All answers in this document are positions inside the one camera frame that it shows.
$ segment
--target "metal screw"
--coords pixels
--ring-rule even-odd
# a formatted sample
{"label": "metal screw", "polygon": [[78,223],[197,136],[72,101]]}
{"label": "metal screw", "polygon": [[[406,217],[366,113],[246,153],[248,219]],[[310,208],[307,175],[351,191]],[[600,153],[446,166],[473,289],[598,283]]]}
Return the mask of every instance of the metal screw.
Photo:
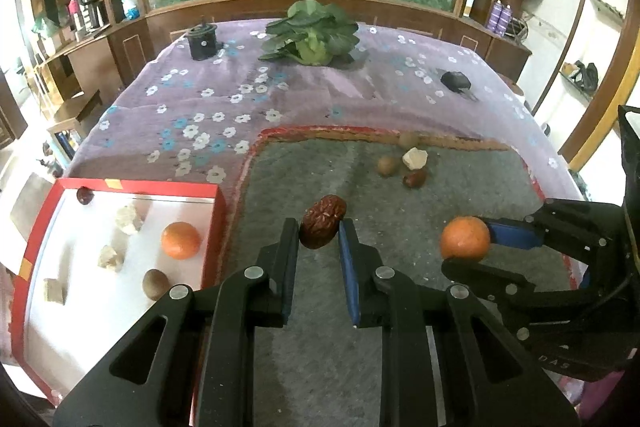
{"label": "metal screw", "polygon": [[388,266],[378,266],[376,268],[376,277],[379,279],[391,279],[395,274],[395,270]]}
{"label": "metal screw", "polygon": [[529,338],[529,330],[527,330],[527,328],[520,328],[516,332],[516,337],[519,341],[526,341]]}
{"label": "metal screw", "polygon": [[244,270],[244,276],[247,279],[260,279],[264,275],[264,270],[259,266],[250,266]]}
{"label": "metal screw", "polygon": [[449,291],[451,292],[451,295],[456,299],[466,299],[469,296],[469,290],[465,286],[460,284],[452,286]]}
{"label": "metal screw", "polygon": [[180,300],[189,295],[189,289],[184,284],[178,284],[169,290],[169,296],[172,299]]}

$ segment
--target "purple tablecloth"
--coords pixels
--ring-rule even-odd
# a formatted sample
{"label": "purple tablecloth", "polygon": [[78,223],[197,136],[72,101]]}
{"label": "purple tablecloth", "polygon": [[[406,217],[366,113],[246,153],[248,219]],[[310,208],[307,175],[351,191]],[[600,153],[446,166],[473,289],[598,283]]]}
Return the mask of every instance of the purple tablecloth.
{"label": "purple tablecloth", "polygon": [[[229,199],[260,131],[334,124],[496,139],[520,154],[546,196],[579,198],[564,160],[473,51],[361,24],[346,69],[260,62],[267,22],[220,23],[225,47],[202,62],[185,38],[171,44],[108,108],[66,174],[220,183]],[[444,71],[465,73],[473,97],[447,90]]]}

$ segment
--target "garlic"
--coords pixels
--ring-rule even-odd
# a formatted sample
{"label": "garlic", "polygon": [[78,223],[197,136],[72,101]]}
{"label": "garlic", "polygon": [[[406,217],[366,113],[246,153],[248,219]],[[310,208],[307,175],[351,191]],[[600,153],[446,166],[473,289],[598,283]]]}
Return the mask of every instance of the garlic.
{"label": "garlic", "polygon": [[119,272],[122,269],[123,264],[124,256],[121,253],[116,252],[108,245],[102,247],[100,250],[100,257],[98,257],[98,267]]}
{"label": "garlic", "polygon": [[427,165],[427,151],[423,151],[422,149],[416,149],[415,147],[409,149],[407,153],[402,156],[402,162],[412,171],[417,169],[422,169],[425,165]]}
{"label": "garlic", "polygon": [[132,203],[118,209],[116,212],[116,227],[121,229],[127,235],[134,235],[135,233],[138,233],[142,227],[142,219],[140,219],[140,216]]}
{"label": "garlic", "polygon": [[65,298],[62,293],[62,284],[58,279],[44,280],[44,300],[45,302],[55,302],[64,305]]}

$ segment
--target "brown nut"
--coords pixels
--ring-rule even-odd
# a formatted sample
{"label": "brown nut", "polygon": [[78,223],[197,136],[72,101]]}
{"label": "brown nut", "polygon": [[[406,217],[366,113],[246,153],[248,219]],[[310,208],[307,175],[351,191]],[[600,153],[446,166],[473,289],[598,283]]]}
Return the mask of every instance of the brown nut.
{"label": "brown nut", "polygon": [[420,137],[414,132],[402,132],[398,137],[398,145],[408,151],[420,144]]}
{"label": "brown nut", "polygon": [[427,172],[424,169],[411,171],[402,178],[402,183],[409,188],[419,188],[427,180]]}
{"label": "brown nut", "polygon": [[334,194],[313,204],[300,222],[300,243],[311,250],[327,245],[338,233],[340,220],[346,212],[347,203]]}
{"label": "brown nut", "polygon": [[378,160],[378,174],[383,177],[393,176],[398,172],[400,162],[393,156],[382,156]]}
{"label": "brown nut", "polygon": [[94,192],[88,187],[80,187],[76,190],[76,198],[80,204],[89,204],[94,199]]}
{"label": "brown nut", "polygon": [[171,288],[169,278],[164,272],[152,268],[142,279],[142,291],[152,301],[157,301]]}

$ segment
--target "black pot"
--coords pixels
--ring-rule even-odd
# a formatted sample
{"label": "black pot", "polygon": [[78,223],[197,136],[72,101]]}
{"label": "black pot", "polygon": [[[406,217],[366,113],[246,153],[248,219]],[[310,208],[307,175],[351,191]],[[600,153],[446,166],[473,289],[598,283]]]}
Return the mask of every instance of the black pot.
{"label": "black pot", "polygon": [[205,60],[213,57],[218,52],[218,43],[216,42],[217,27],[215,24],[202,22],[187,32],[187,40],[189,41],[193,60]]}

